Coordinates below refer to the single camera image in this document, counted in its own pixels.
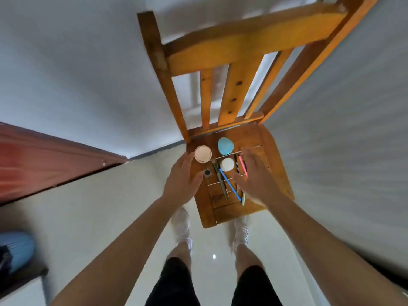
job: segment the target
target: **round lid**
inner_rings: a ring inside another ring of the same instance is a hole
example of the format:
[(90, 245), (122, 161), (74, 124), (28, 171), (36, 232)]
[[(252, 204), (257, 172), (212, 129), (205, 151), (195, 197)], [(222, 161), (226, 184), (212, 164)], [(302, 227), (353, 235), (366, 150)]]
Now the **round lid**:
[(232, 140), (222, 137), (218, 141), (218, 150), (223, 156), (230, 154), (232, 153), (232, 150), (234, 150), (234, 143), (232, 143)]
[(225, 158), (222, 160), (220, 167), (224, 172), (228, 172), (235, 167), (234, 160), (231, 158)]
[(194, 158), (196, 158), (199, 163), (206, 163), (210, 161), (212, 155), (213, 153), (211, 152), (211, 149), (205, 145), (198, 146), (194, 152)]

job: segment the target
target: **chair backrest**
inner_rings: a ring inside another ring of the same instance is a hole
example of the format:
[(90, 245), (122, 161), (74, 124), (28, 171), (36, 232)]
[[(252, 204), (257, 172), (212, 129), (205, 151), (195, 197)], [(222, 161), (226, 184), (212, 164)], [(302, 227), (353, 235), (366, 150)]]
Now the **chair backrest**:
[[(153, 12), (139, 13), (146, 51), (186, 142), (258, 120), (264, 122), (360, 22), (377, 0), (317, 2), (198, 30), (162, 45)], [(305, 48), (261, 108), (254, 112), (294, 47)], [(252, 103), (237, 117), (265, 54), (278, 52)], [(217, 123), (210, 124), (213, 68), (229, 64)], [(202, 126), (188, 130), (172, 76), (200, 72)]]

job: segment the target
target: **foot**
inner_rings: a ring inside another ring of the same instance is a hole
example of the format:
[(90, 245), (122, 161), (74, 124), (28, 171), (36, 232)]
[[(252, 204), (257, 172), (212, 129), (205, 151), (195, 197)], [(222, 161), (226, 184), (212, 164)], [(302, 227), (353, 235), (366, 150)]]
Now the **foot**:
[(237, 247), (240, 244), (248, 246), (249, 228), (248, 228), (249, 216), (244, 216), (238, 219), (234, 219), (235, 237), (231, 245), (231, 252), (236, 255)]
[(193, 241), (190, 237), (190, 216), (184, 207), (180, 207), (171, 217), (171, 224), (173, 225), (174, 235), (176, 237), (177, 245), (185, 242), (191, 254), (191, 247)]

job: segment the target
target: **black pants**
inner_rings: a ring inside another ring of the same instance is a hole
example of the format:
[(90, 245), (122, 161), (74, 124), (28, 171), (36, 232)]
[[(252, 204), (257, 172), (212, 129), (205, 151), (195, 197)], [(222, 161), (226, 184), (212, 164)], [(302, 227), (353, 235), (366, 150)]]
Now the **black pants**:
[[(164, 264), (159, 281), (150, 293), (146, 306), (200, 306), (190, 272), (176, 257)], [(265, 271), (259, 266), (248, 267), (238, 280), (232, 306), (282, 306)]]

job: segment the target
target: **red panel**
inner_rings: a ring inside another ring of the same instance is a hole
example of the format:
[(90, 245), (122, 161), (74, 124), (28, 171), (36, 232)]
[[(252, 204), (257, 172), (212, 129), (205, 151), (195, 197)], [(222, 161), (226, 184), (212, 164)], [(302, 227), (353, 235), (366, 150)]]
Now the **red panel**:
[(100, 149), (0, 123), (0, 204), (127, 160)]

